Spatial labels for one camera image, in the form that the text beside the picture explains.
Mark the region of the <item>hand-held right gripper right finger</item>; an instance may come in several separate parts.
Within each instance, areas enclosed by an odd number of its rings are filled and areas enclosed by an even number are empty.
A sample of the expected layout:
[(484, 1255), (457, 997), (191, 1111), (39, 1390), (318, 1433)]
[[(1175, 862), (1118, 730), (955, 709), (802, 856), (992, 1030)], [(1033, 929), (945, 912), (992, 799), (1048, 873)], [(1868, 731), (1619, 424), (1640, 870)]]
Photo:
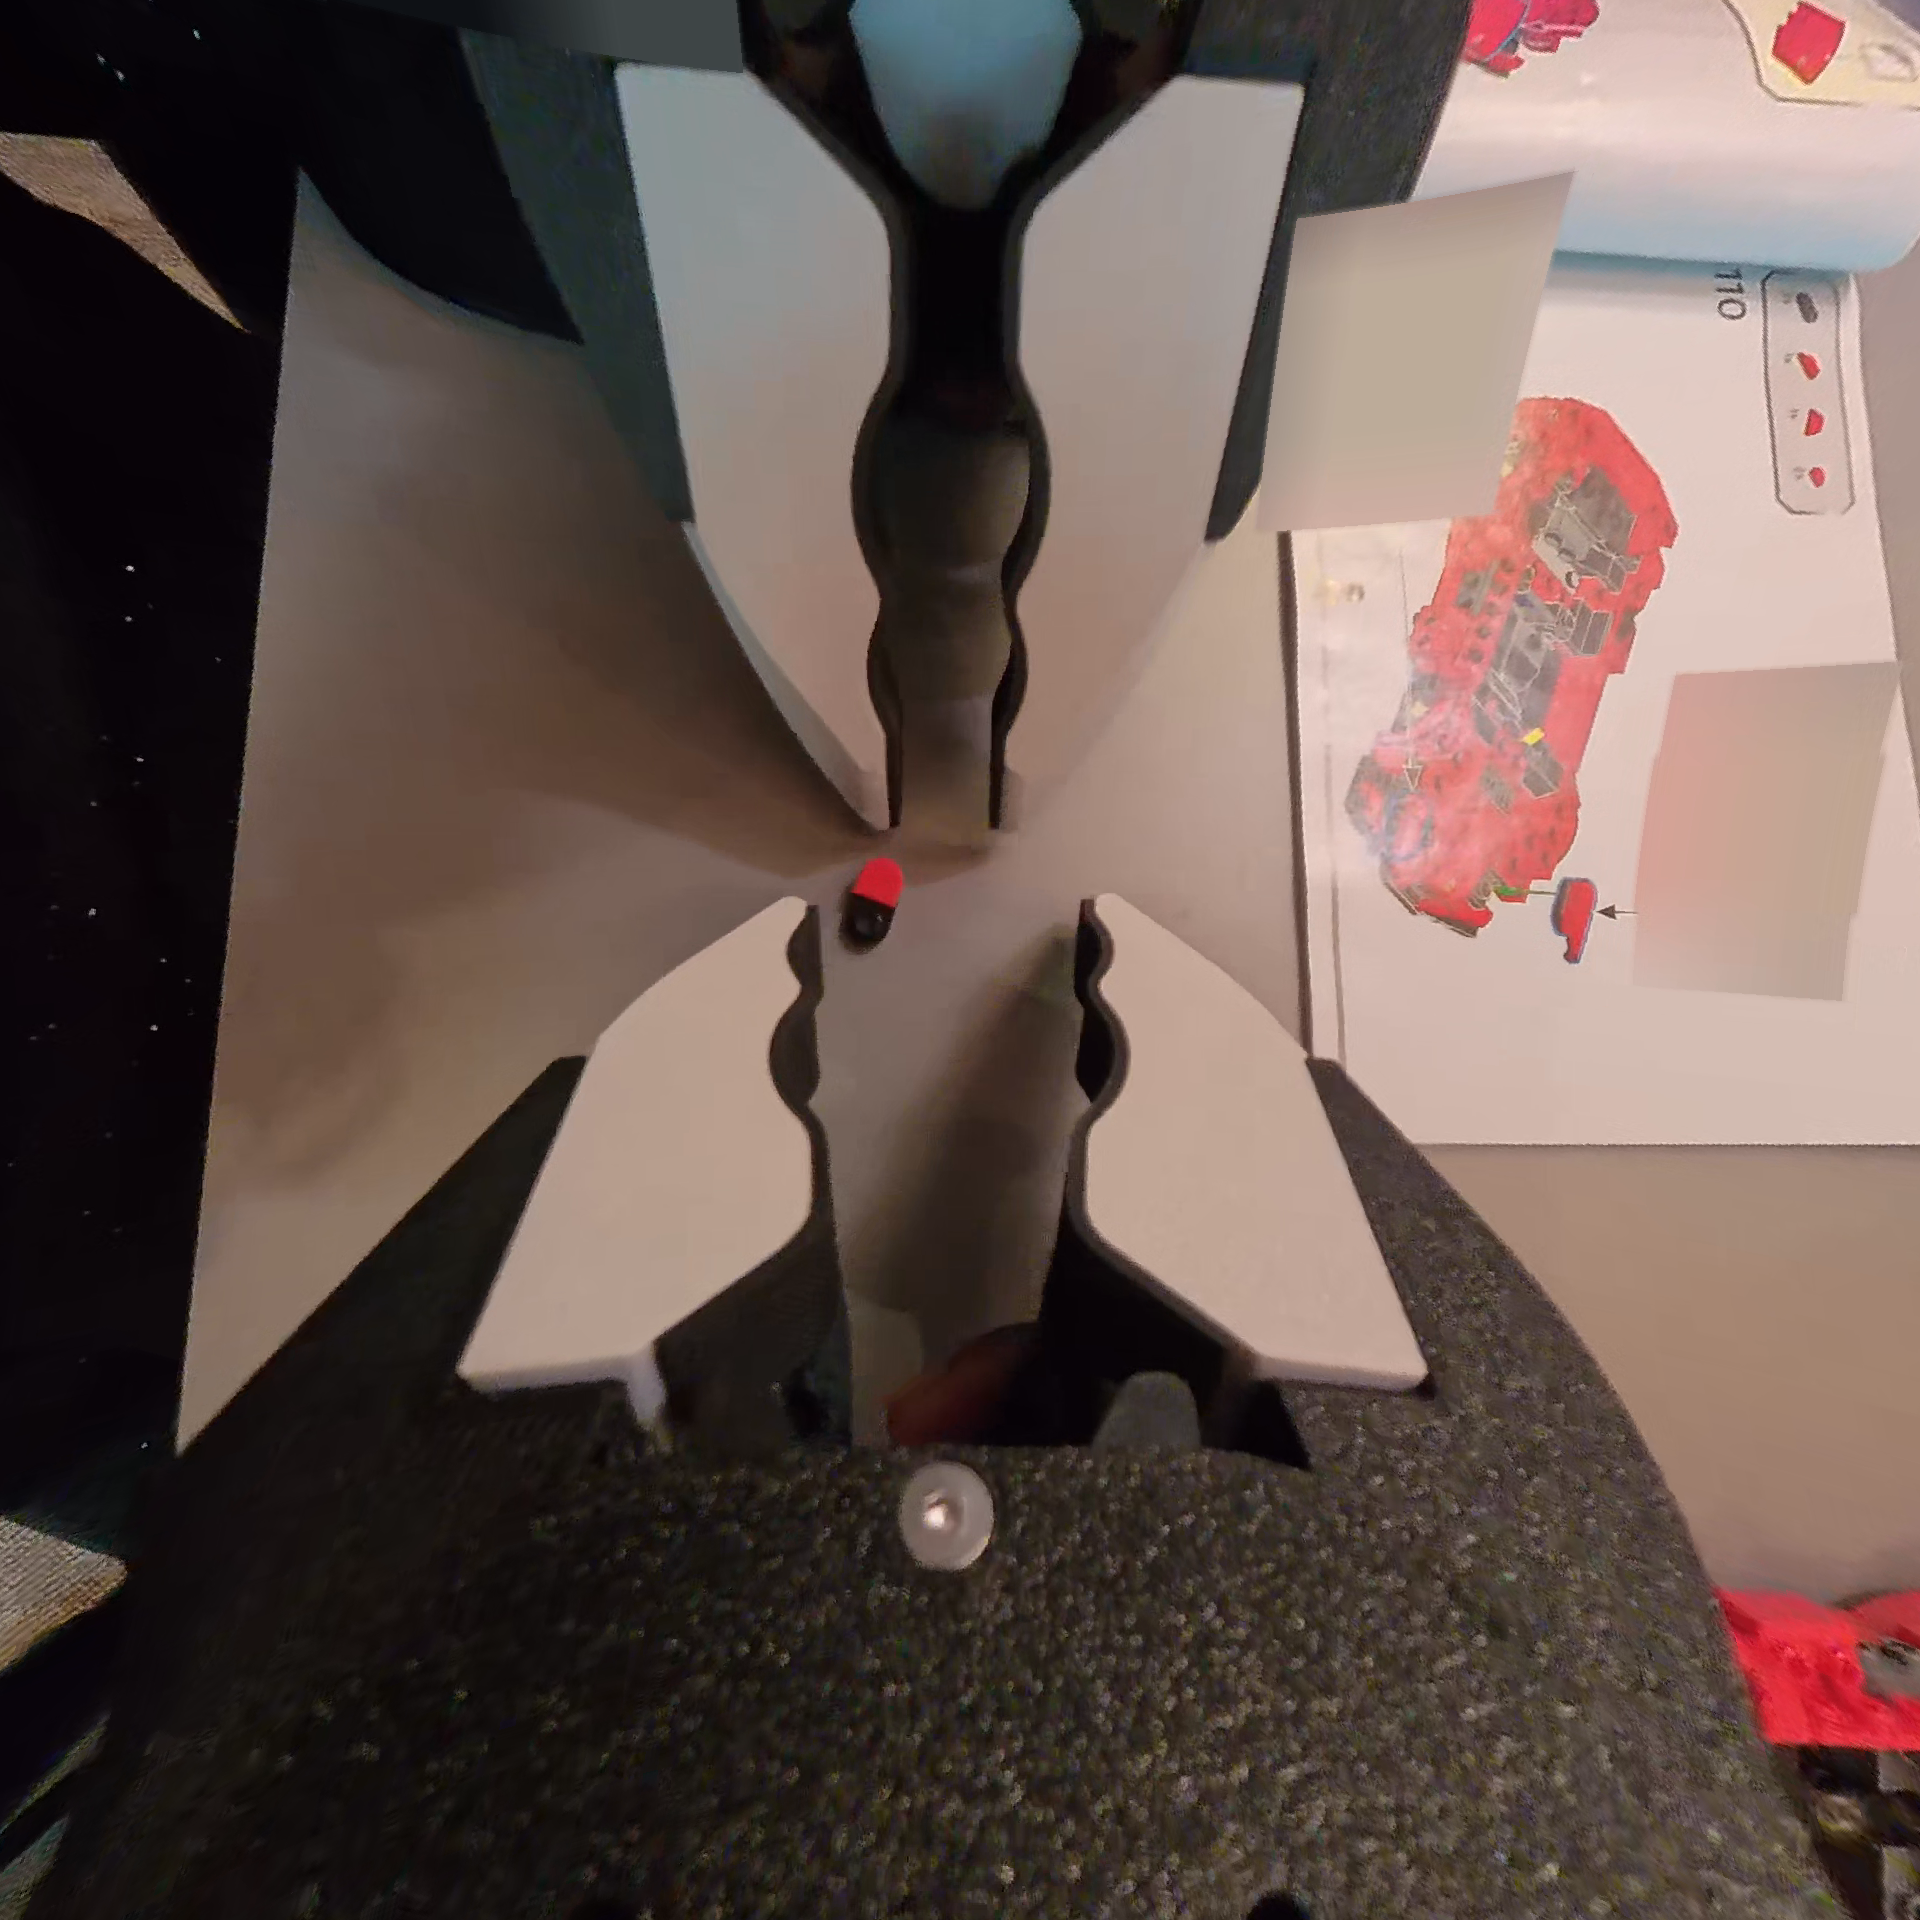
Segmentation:
[(1062, 1246), (1257, 1381), (1414, 1390), (1430, 1362), (1284, 1025), (1120, 897), (1081, 905)]

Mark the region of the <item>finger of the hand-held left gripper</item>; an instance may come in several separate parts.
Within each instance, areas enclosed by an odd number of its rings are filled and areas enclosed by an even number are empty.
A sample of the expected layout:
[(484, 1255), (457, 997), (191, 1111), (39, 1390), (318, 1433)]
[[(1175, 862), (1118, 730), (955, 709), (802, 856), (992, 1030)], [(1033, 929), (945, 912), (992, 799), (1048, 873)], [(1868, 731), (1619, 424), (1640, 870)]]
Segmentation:
[(1006, 327), (1035, 450), (995, 825), (1110, 725), (1210, 542), (1303, 110), (1298, 82), (1182, 73), (1019, 207)]
[(689, 473), (689, 550), (796, 742), (881, 833), (881, 594), (855, 467), (895, 355), (891, 233), (828, 138), (750, 72), (619, 64), (616, 99)]

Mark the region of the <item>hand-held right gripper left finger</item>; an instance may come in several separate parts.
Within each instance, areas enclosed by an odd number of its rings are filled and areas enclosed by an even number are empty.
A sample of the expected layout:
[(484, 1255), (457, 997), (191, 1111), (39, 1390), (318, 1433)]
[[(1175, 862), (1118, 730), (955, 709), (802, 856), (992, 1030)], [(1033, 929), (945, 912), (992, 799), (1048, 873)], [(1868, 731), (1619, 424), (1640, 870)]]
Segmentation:
[(694, 953), (593, 1046), (460, 1379), (482, 1393), (616, 1384), (659, 1423), (665, 1342), (799, 1245), (816, 1198), (810, 1094), (775, 1048), (806, 1009), (819, 914), (796, 897)]

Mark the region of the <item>red lego car model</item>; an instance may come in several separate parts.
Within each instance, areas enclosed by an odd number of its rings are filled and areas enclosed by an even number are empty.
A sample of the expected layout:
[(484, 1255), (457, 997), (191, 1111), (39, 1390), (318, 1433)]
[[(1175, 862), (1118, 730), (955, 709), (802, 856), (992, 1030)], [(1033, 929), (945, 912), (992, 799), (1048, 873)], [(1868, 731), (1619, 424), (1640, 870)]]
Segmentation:
[(1737, 1667), (1843, 1910), (1919, 1915), (1919, 1591), (1719, 1591)]

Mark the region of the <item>lego instruction booklet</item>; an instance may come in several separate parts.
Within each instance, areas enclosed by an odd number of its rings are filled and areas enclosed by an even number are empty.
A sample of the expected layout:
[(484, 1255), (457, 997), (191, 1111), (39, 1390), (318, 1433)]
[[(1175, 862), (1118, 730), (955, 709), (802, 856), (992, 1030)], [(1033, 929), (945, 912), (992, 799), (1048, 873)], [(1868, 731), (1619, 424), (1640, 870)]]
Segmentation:
[(1916, 5), (1473, 10), (1417, 199), (1571, 179), (1495, 488), (1288, 531), (1313, 1048), (1419, 1144), (1916, 1144), (1916, 82)]

